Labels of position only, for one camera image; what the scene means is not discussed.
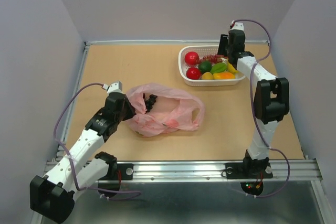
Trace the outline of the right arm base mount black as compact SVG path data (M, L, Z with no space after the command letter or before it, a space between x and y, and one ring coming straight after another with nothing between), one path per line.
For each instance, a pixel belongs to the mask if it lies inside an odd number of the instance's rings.
M273 178L270 163L246 165L243 162L226 163L224 175L227 179Z

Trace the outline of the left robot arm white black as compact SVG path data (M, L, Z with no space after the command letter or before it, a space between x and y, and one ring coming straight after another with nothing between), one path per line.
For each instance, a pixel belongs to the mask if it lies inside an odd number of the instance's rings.
M90 164L86 162L122 121L133 116L135 109L125 94L109 93L104 106L86 124L67 155L43 177L32 179L29 185L31 210L63 223L73 211L76 200L96 180L113 178L117 172L114 156L100 152Z

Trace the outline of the pink plastic bag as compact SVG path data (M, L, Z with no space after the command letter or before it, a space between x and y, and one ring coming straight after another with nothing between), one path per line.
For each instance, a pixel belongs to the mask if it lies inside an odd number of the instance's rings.
M153 109L145 112L143 94L157 95ZM126 92L136 115L127 120L131 130L143 137L171 133L177 130L196 131L203 122L205 105L185 90L166 87L157 83L143 84Z

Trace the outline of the dark grape bunch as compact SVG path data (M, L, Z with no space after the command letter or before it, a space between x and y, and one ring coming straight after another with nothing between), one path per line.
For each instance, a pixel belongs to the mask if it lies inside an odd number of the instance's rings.
M145 103L146 113L149 113L153 109L153 106L155 105L157 98L158 98L157 95L151 94L149 95L149 98L147 99L145 93L143 94L143 100Z

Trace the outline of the yellow starfruit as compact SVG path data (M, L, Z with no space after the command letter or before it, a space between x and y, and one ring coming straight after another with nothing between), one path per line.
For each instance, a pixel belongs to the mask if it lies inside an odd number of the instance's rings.
M214 80L214 76L210 72L205 72L201 76L202 80Z

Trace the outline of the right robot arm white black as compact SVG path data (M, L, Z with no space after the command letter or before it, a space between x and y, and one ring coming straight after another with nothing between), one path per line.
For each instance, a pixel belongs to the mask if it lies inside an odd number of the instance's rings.
M269 151L280 121L289 112L289 81L266 70L254 55L245 50L245 33L232 28L220 39L229 63L249 80L255 133L242 162L227 164L228 178L271 177Z

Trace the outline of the green lime fruit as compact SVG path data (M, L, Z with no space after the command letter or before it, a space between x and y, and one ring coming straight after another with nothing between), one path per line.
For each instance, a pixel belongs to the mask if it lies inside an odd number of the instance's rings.
M210 61L203 61L198 64L198 69L202 74L210 72L212 69L212 63Z

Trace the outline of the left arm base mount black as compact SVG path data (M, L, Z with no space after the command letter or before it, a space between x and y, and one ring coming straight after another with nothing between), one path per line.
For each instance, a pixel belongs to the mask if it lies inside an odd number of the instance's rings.
M99 180L132 180L134 164L117 163L109 165L107 173Z

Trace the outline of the green starfruit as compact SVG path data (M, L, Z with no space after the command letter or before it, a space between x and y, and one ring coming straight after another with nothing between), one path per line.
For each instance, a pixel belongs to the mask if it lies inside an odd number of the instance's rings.
M210 72L211 74L215 74L215 73L222 73L225 72L227 70L227 64L220 62L220 63L216 63L212 66Z

